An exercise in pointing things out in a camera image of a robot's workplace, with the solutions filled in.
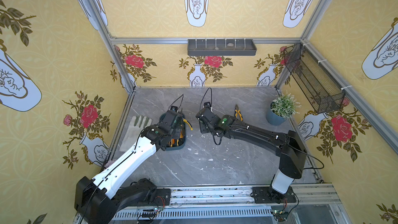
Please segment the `yellow black combination pliers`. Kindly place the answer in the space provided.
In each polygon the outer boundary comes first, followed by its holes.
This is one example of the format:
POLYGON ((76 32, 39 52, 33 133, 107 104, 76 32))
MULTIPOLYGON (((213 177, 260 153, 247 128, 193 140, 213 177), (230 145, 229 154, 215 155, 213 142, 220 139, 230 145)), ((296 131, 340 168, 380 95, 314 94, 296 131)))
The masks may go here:
POLYGON ((235 105, 235 118, 237 118, 240 121, 243 121, 243 116, 242 116, 240 108, 237 104, 235 105))

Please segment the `yellow black long-nose pliers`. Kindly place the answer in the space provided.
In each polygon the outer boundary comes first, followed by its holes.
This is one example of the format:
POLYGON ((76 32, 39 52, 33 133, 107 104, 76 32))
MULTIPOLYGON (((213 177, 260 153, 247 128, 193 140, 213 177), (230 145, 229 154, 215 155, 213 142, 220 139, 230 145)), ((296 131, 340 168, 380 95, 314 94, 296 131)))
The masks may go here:
POLYGON ((182 127, 184 130, 188 128, 189 130, 193 131, 192 124, 185 118, 182 119, 182 127))

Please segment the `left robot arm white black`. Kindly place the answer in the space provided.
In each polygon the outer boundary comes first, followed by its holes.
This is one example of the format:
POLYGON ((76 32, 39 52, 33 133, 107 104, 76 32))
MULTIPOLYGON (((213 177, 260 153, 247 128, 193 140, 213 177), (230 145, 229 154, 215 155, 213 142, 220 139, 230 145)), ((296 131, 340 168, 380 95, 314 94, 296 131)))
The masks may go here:
POLYGON ((83 177, 76 185, 75 209, 81 221, 88 224, 108 224, 115 214, 128 207, 149 204, 161 195, 147 178, 123 187, 123 183, 171 137, 156 125, 144 128, 135 144, 112 165, 92 179, 83 177))

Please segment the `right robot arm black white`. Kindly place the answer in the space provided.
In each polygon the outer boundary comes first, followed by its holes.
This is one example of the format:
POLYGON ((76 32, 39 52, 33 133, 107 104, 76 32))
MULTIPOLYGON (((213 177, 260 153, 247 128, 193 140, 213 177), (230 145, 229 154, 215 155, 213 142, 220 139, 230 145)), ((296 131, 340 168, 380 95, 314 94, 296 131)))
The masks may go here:
POLYGON ((220 139, 235 139, 248 142, 273 152, 279 157, 279 167, 271 183, 271 192, 284 195, 294 180, 302 178, 307 151, 294 132, 273 132, 262 129, 240 119, 224 115, 218 117, 209 109, 202 109, 196 118, 202 134, 210 133, 220 139))

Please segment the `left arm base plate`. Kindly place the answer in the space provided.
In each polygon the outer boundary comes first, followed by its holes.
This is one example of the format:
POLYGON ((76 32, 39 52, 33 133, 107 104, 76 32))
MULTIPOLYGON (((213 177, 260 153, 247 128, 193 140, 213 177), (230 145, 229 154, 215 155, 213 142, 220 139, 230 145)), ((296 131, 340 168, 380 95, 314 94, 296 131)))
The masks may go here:
POLYGON ((144 200, 134 200, 127 206, 169 206, 171 201, 171 190, 169 188, 158 188, 144 200))

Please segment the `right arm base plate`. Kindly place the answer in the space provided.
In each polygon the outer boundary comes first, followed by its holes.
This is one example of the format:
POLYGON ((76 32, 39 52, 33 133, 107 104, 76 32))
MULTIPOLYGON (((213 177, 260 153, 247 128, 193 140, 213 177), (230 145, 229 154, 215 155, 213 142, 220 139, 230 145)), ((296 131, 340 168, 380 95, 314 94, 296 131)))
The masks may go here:
POLYGON ((297 198, 293 192, 292 187, 288 188, 285 194, 279 193, 274 190, 271 186, 269 187, 253 187, 252 193, 250 194, 254 198, 256 204, 261 203, 297 203, 297 198))

